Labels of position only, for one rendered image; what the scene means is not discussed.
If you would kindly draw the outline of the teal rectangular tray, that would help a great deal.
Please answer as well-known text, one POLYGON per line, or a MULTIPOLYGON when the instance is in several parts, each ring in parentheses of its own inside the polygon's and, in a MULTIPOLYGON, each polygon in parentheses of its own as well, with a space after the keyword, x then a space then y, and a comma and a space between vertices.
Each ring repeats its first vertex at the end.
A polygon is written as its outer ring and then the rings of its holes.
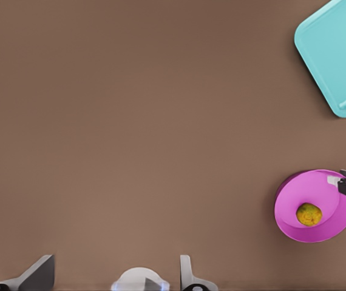
POLYGON ((302 21, 294 43, 333 113, 346 118, 346 0, 330 0, 302 21))

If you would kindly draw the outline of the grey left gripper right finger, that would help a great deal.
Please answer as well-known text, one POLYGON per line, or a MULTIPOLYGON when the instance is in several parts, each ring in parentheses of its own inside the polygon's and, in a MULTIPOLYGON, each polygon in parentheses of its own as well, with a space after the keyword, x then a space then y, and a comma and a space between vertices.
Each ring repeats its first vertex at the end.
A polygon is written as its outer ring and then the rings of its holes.
POLYGON ((190 256, 180 255, 180 291, 219 291, 219 288, 211 281, 194 276, 190 256))

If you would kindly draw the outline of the pink round plate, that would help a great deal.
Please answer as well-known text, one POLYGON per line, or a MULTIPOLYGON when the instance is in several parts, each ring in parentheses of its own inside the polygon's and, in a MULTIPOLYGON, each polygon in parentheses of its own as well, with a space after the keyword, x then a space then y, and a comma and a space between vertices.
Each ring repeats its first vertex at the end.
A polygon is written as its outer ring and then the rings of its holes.
POLYGON ((308 170, 291 175, 279 186, 274 217, 286 236, 303 243, 318 243, 346 228, 346 196, 327 182, 329 176, 344 177, 332 170, 308 170), (322 219, 315 226, 305 226, 297 219, 297 209, 304 203, 313 204, 322 211, 322 219))

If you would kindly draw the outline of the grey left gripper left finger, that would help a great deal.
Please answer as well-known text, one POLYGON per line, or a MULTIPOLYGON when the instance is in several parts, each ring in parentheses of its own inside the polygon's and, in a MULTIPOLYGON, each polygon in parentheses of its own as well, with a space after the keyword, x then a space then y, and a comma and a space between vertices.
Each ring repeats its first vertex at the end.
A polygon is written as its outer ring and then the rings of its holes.
POLYGON ((52 291, 55 256, 44 255, 16 278, 0 281, 0 291, 52 291))

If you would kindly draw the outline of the orange fruit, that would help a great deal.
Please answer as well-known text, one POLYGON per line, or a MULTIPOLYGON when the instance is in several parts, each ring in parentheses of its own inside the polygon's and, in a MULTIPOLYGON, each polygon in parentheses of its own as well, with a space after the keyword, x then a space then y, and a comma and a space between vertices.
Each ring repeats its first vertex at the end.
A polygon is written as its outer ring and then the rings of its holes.
POLYGON ((322 220, 322 211, 314 204, 303 203, 296 211, 296 218, 302 225, 312 227, 322 220))

